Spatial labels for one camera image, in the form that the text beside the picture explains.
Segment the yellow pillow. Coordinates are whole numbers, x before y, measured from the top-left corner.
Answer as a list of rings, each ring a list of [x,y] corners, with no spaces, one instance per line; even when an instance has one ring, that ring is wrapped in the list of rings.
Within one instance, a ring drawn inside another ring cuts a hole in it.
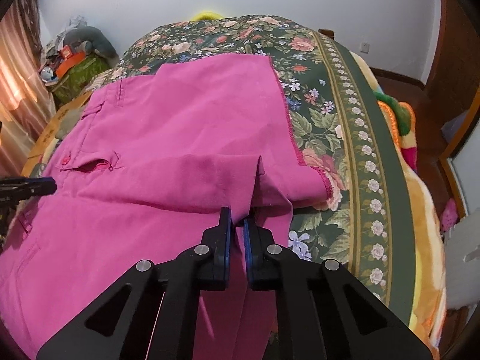
[[[203,21],[203,20],[221,20],[224,16],[219,13],[210,10],[203,10],[199,14],[195,15],[191,21]]]

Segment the floral green bedspread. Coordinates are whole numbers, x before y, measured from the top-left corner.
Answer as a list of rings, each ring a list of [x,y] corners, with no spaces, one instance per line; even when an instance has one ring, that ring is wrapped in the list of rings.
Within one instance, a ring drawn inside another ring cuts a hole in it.
[[[279,245],[309,262],[332,258],[347,264],[408,323],[415,275],[408,188],[374,92],[345,47],[275,16],[180,22],[138,39],[95,91],[153,75],[165,64],[225,54],[271,60],[296,147],[307,165],[326,173],[333,188],[324,205],[294,209],[288,241]],[[274,296],[247,287],[243,220],[233,221],[229,288],[202,297],[199,327],[209,335],[258,332],[256,345],[262,346],[275,320]]]

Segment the orange yellow fleece blanket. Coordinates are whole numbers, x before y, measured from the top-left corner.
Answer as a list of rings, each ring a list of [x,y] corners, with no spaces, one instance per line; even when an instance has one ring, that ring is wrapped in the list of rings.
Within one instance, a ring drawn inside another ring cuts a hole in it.
[[[383,93],[377,78],[360,55],[353,53],[352,57],[377,99],[408,188],[416,252],[409,328],[430,349],[433,358],[439,359],[439,342],[447,314],[445,253],[433,197],[424,181],[416,174],[416,116],[407,102],[399,102]]]

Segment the pink striped curtain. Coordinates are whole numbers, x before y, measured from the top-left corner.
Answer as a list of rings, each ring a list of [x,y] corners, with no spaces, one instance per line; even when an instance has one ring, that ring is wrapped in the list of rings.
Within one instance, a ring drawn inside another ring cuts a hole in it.
[[[38,0],[14,0],[1,19],[1,175],[18,176],[55,102],[39,74]]]

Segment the pink pants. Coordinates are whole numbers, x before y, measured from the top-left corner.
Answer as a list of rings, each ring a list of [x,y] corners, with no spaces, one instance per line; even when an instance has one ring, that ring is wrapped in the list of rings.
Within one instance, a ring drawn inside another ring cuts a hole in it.
[[[255,212],[286,245],[294,209],[333,194],[260,55],[165,64],[95,91],[44,175],[56,192],[17,212],[1,253],[1,320],[30,358],[135,263],[199,244],[222,207],[236,223]]]

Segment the orange box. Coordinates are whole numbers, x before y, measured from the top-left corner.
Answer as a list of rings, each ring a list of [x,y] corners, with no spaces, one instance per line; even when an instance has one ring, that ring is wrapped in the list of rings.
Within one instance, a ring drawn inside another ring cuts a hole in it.
[[[86,53],[81,51],[65,59],[55,71],[56,76],[61,79],[71,68],[78,65],[86,58]]]

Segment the wooden door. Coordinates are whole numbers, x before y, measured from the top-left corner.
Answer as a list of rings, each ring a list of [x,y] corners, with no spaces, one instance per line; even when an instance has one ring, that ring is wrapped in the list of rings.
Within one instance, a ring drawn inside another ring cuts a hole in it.
[[[479,88],[479,35],[457,0],[441,0],[438,42],[425,86],[440,124],[472,105]]]

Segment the green patterned bag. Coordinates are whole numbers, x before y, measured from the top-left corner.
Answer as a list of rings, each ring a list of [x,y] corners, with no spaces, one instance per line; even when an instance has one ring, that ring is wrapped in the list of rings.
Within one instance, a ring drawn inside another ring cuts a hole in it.
[[[50,90],[57,108],[71,102],[98,74],[109,69],[104,58],[89,55],[71,67],[59,82]]]

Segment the white wall socket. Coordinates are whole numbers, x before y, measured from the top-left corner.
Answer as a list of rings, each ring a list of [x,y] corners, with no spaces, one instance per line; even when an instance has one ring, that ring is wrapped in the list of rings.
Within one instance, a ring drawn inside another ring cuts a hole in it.
[[[367,42],[362,42],[360,44],[361,53],[368,54],[369,50],[370,50],[370,44],[368,44]]]

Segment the wooden framed mirror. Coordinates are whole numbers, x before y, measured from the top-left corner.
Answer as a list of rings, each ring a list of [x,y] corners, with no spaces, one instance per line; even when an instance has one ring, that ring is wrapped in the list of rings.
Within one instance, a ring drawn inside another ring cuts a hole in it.
[[[461,185],[454,172],[452,166],[453,158],[459,154],[465,143],[470,138],[470,134],[473,132],[474,128],[479,121],[479,89],[477,89],[476,94],[473,97],[473,102],[468,109],[465,119],[462,125],[457,130],[453,139],[448,143],[447,148],[442,152],[439,157],[439,164],[442,169],[442,173],[445,175],[446,180],[448,181],[448,186],[451,191],[452,197],[456,203],[456,209],[458,211],[459,217],[464,218],[468,215],[468,208],[466,200],[461,191]]]

